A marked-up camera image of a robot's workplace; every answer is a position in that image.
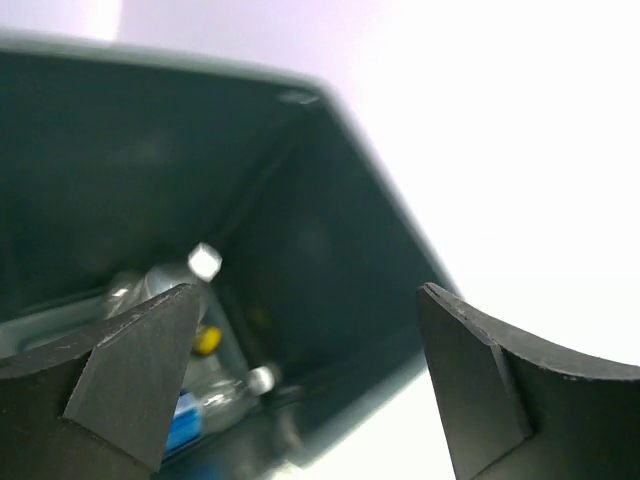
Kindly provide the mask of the red blue label clear bottle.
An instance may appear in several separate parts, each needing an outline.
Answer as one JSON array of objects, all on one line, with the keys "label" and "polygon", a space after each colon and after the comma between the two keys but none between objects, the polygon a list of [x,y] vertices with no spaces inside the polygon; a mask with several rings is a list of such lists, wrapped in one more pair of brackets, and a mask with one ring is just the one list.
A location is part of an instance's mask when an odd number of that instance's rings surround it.
[{"label": "red blue label clear bottle", "polygon": [[201,322],[208,308],[210,283],[222,267],[222,256],[206,243],[199,243],[184,262],[163,263],[145,273],[125,271],[111,281],[103,299],[105,318],[138,306],[180,284],[195,285]]}]

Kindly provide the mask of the blue label water bottle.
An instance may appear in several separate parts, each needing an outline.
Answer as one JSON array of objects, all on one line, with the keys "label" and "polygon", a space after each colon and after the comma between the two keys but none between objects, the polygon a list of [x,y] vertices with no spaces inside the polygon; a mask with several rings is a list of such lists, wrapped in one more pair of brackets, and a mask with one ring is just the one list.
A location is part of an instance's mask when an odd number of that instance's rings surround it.
[{"label": "blue label water bottle", "polygon": [[183,389],[174,410],[164,456],[237,424],[261,396],[274,389],[276,381],[273,369],[262,365],[249,370],[244,377],[219,369]]}]

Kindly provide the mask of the small yellow cap orange bottle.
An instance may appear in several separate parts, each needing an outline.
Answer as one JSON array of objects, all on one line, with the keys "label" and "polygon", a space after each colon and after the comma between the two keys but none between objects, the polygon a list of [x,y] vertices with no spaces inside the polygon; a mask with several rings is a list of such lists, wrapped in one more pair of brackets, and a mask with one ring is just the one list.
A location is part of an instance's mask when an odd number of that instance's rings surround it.
[{"label": "small yellow cap orange bottle", "polygon": [[210,325],[200,325],[192,342],[192,353],[208,356],[215,352],[223,337],[221,329]]}]

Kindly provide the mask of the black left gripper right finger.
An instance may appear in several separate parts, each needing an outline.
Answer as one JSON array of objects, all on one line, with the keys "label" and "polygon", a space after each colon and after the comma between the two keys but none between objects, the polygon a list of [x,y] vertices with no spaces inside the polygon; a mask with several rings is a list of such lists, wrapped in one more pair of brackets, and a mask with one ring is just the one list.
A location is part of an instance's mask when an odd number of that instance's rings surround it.
[{"label": "black left gripper right finger", "polygon": [[544,340],[433,283],[418,320],[456,478],[638,478],[638,367]]}]

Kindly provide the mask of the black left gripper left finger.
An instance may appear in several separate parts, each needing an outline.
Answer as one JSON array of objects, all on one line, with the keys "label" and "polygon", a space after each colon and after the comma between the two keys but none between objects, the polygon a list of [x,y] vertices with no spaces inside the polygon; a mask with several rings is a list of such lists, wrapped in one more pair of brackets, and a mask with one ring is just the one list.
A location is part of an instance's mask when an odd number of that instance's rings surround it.
[{"label": "black left gripper left finger", "polygon": [[182,284],[2,359],[2,478],[150,478],[198,318],[197,289]]}]

